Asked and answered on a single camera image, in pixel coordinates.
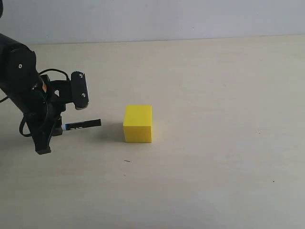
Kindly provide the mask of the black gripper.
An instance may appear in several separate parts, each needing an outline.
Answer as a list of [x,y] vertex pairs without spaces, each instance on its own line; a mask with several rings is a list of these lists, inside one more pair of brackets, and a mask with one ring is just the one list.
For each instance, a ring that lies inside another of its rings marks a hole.
[[51,137],[63,133],[61,113],[71,103],[71,81],[42,80],[30,89],[30,95],[34,108],[23,113],[22,125],[28,126],[29,133],[22,135],[32,137],[38,154],[48,154]]

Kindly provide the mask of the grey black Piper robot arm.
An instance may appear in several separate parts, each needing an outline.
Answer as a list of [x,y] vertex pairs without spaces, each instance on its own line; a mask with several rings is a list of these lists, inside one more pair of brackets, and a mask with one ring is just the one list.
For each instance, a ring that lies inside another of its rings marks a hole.
[[23,114],[20,134],[33,139],[39,155],[50,153],[51,137],[62,133],[61,113],[72,102],[69,78],[51,81],[38,73],[35,52],[1,34],[0,88]]

